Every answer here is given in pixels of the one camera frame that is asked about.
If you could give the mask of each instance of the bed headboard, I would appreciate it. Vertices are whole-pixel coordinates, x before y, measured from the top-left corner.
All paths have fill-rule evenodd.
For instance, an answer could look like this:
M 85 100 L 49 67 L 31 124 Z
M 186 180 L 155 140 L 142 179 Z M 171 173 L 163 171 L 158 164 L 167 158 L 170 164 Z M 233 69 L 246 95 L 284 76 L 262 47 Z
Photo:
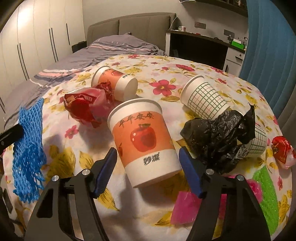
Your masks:
M 133 36 L 165 50 L 165 32 L 170 28 L 175 17 L 175 13 L 152 12 L 127 15 L 95 23 L 89 26 L 87 46 L 101 37 L 131 32 Z

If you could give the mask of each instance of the gray bedsheet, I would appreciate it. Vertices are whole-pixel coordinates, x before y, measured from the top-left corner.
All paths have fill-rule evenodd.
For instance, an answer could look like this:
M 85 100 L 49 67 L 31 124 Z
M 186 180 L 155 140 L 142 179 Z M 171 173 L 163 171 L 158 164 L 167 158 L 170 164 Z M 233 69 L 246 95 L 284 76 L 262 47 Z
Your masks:
M 120 54 L 162 55 L 157 46 L 134 36 L 112 35 L 94 41 L 90 46 L 52 64 L 34 76 L 31 81 L 21 83 L 4 100 L 6 114 L 4 129 L 12 127 L 18 120 L 20 106 L 34 105 L 51 87 L 70 80 L 89 66 Z

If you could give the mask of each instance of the paper cup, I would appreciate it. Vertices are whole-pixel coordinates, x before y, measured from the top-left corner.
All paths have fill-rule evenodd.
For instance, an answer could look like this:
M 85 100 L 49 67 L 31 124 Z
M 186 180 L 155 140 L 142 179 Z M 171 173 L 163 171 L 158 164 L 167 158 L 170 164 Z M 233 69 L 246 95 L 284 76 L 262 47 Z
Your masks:
M 247 157 L 260 156 L 265 151 L 266 146 L 266 132 L 260 126 L 255 125 L 255 138 L 245 145 L 245 147 L 249 150 Z
M 184 86 L 181 102 L 194 111 L 200 118 L 214 120 L 229 105 L 219 93 L 205 81 L 203 76 L 194 76 Z
M 157 102 L 138 98 L 120 104 L 110 113 L 108 127 L 133 188 L 182 170 Z
M 127 74 L 121 73 L 108 66 L 100 67 L 91 80 L 91 86 L 110 81 L 114 90 L 114 98 L 119 101 L 134 99 L 138 89 L 138 81 Z

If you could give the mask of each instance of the crumpled black plastic bag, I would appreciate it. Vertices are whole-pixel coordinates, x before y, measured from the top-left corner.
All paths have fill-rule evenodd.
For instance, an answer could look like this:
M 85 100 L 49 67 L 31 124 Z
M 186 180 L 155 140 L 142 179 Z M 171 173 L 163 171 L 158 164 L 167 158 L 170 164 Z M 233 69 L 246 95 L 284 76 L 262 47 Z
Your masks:
M 254 106 L 244 116 L 230 110 L 215 120 L 195 118 L 185 123 L 180 134 L 207 168 L 228 173 L 247 156 L 244 144 L 255 138 Z

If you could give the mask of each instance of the blue foam net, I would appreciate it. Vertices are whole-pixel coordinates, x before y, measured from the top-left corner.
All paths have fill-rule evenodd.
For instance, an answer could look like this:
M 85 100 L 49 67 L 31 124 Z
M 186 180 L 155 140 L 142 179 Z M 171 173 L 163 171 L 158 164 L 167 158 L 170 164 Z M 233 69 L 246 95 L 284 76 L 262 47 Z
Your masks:
M 42 145 L 42 107 L 41 98 L 30 109 L 20 108 L 19 124 L 24 135 L 14 143 L 12 175 L 15 190 L 22 202 L 33 202 L 39 198 L 39 189 L 44 189 L 41 167 L 46 164 Z

